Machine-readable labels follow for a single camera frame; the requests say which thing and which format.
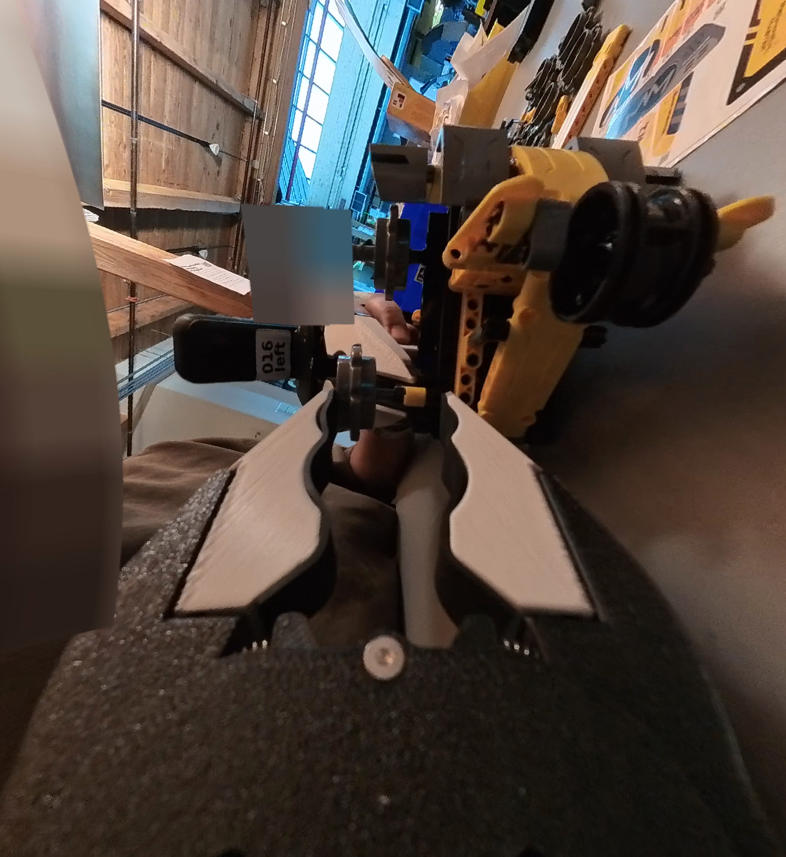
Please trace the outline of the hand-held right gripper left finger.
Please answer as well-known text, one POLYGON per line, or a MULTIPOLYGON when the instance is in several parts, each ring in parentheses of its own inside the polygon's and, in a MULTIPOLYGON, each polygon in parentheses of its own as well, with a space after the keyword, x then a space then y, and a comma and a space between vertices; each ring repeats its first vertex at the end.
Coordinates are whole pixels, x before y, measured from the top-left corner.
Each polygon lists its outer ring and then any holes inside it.
POLYGON ((240 461, 175 604, 180 616, 238 613, 322 555, 330 527, 312 478, 329 441, 324 388, 240 461))

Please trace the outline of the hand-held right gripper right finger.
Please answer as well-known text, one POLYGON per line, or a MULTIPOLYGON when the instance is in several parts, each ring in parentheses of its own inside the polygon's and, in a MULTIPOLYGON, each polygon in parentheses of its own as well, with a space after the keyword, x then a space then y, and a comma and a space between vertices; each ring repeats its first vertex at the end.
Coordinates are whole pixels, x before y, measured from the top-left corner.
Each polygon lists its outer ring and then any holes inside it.
POLYGON ((466 475, 449 518, 452 557, 517 612, 594 616, 539 469, 454 394, 446 406, 466 475))

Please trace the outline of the grey toothed toy wheel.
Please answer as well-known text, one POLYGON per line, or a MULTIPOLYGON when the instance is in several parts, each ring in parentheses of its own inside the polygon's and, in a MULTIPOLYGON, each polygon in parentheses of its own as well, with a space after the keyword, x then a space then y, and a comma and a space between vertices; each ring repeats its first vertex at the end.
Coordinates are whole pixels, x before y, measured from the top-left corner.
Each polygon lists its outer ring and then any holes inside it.
POLYGON ((376 361, 360 344, 336 360, 334 392, 337 431, 357 441, 361 431, 374 428, 377 408, 376 361))
POLYGON ((387 217, 377 219, 373 257, 374 284, 388 302, 394 300, 396 291, 407 288, 410 241, 410 220, 400 215, 400 207, 394 203, 387 217))

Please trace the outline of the yellow toy brick vehicle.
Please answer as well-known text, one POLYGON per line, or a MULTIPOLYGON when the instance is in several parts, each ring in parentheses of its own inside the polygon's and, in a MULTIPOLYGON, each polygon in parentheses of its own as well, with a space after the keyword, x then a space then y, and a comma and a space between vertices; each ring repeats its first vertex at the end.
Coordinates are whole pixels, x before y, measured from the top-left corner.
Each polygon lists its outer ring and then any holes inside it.
POLYGON ((500 434, 536 423, 580 348, 605 325, 659 327, 716 256, 773 216, 774 198, 718 208, 635 142, 577 136, 562 149, 510 144, 501 129, 446 125, 435 151, 375 144, 381 201, 430 216, 417 366, 500 434))

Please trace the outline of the person's left forearm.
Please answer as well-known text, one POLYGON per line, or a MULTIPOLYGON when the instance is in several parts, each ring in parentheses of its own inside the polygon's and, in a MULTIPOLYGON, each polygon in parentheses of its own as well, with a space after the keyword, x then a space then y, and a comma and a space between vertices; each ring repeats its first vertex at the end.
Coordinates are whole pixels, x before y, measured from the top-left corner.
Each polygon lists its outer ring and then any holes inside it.
POLYGON ((390 503, 414 455, 409 429, 363 429, 352 446, 349 466, 360 492, 390 503))

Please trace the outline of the person's left hand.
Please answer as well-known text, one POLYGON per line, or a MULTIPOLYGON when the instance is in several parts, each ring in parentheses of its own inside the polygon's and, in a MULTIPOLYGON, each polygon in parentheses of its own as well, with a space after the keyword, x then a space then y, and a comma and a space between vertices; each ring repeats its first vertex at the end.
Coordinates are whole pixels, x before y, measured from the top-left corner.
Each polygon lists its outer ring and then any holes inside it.
POLYGON ((384 294, 372 295, 365 303, 365 310, 399 345, 418 344, 418 327, 408 321, 399 305, 387 300, 384 294))

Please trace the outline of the blue plastic bin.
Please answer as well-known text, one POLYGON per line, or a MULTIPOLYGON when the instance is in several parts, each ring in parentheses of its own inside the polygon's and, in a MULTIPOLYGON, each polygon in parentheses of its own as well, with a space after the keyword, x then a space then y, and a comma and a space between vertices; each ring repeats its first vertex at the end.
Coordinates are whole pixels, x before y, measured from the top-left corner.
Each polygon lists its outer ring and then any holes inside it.
MULTIPOLYGON (((447 215, 449 209, 443 205, 425 202, 397 204, 400 218, 410 221, 410 250, 422 251, 427 245, 430 216, 433 213, 447 215)), ((395 301, 404 313, 412 313, 421 306, 422 277, 420 263, 411 262, 408 279, 403 291, 395 291, 395 301)))

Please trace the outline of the yellow tissue box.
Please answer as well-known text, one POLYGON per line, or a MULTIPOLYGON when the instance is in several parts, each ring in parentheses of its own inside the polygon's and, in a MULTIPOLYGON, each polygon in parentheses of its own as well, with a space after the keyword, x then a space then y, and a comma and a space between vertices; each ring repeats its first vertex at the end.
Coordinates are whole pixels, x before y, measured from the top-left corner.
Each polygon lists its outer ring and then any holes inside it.
POLYGON ((436 137, 443 125, 491 128, 516 70, 509 55, 516 44, 515 27, 495 25, 489 35, 480 27, 463 35, 452 54, 452 81, 437 94, 431 127, 436 137))

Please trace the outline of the pile of black toy wheels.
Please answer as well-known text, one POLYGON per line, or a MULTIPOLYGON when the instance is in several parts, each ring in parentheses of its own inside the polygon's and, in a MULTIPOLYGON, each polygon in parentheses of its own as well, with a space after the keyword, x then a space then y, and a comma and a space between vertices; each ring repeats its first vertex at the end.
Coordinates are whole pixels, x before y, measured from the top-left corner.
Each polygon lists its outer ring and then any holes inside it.
POLYGON ((602 3, 582 2, 582 11, 553 55, 543 60, 525 90, 526 107, 510 141, 519 146, 548 146, 563 97, 573 101, 606 41, 602 3))

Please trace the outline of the yellow toy brick panel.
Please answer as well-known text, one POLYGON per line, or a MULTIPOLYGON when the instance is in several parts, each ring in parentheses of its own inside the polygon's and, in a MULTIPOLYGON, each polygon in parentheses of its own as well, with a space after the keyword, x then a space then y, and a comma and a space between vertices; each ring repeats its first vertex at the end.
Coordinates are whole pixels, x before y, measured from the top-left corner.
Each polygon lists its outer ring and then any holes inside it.
POLYGON ((569 95, 561 97, 551 128, 550 148, 565 148, 581 133, 630 33, 630 27, 624 24, 617 26, 595 55, 574 98, 569 95))

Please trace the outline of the yellow and grey sticker sheet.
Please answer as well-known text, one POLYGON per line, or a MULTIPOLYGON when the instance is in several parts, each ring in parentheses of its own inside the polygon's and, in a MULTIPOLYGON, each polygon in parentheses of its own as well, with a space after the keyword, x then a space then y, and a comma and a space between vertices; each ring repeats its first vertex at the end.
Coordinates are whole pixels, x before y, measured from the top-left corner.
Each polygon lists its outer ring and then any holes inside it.
POLYGON ((606 83, 593 136, 670 168, 786 80, 786 1, 676 1, 606 83))

